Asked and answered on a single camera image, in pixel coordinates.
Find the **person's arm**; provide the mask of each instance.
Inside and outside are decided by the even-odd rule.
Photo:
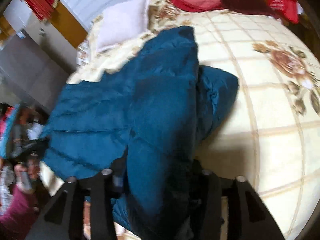
[[[20,172],[27,171],[27,168],[17,165],[15,171],[18,180]],[[36,197],[34,191],[25,190],[20,181],[13,190],[13,197],[11,206],[0,217],[1,230],[14,240],[22,240],[37,219],[37,214],[34,211]]]

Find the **floral pattern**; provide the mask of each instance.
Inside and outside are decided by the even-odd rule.
[[[308,71],[308,64],[305,62],[306,54],[293,47],[289,50],[283,48],[274,41],[253,44],[253,49],[260,53],[268,54],[270,62],[285,76],[295,79],[284,84],[286,89],[296,98],[293,109],[302,116],[306,113],[306,106],[303,97],[309,94],[313,110],[320,114],[320,80],[315,73]]]

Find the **blue puffer jacket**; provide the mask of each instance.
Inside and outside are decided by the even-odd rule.
[[[62,179],[95,175],[129,145],[128,189],[114,220],[143,239],[173,239],[188,216],[197,144],[229,113],[237,78],[200,66],[193,28],[166,30],[120,72],[66,85],[43,136],[44,161]]]

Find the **white pillow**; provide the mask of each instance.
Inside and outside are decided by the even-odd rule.
[[[148,28],[150,0],[130,0],[107,7],[97,37],[96,52],[115,47],[118,43],[138,36]]]

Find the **floral bedspread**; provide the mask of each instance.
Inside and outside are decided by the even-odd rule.
[[[152,0],[149,31],[96,54],[101,23],[102,16],[93,21],[85,64],[68,83],[98,82],[104,71],[119,71],[159,31],[194,27],[200,63],[228,71],[240,83],[229,118],[196,156],[221,177],[244,175],[285,237],[294,239],[320,198],[320,64],[305,44],[270,17],[188,13],[168,0]]]

